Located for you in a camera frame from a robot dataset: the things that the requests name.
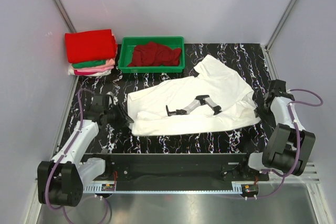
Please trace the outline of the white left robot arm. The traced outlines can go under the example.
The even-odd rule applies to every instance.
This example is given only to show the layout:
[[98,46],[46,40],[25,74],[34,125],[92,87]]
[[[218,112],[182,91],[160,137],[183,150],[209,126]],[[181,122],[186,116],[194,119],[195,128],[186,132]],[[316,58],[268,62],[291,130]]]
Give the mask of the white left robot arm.
[[84,163],[81,160],[105,124],[128,127],[132,123],[118,103],[80,110],[80,119],[65,145],[50,161],[42,161],[37,167],[39,202],[51,209],[75,207],[81,201],[83,189],[95,178],[109,179],[113,167],[103,158],[89,158]]

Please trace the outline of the white printed t-shirt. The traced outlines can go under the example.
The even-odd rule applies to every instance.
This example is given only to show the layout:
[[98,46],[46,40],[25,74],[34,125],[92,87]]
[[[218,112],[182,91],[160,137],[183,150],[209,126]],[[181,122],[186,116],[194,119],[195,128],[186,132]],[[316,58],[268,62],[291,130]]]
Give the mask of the white printed t-shirt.
[[135,136],[222,132],[259,123],[254,91],[225,64],[207,55],[196,77],[172,79],[128,94]]

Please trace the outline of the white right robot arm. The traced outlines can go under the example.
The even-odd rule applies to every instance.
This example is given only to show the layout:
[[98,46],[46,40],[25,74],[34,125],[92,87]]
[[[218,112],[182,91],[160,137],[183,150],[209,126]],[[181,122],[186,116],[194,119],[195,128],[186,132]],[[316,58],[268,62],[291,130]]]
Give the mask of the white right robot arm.
[[312,152],[316,136],[301,124],[296,104],[318,107],[323,100],[317,95],[318,104],[297,101],[291,93],[270,91],[265,98],[264,110],[270,112],[276,127],[262,153],[250,154],[248,161],[238,167],[239,176],[250,180],[257,171],[273,172],[285,178],[289,175],[300,176]]

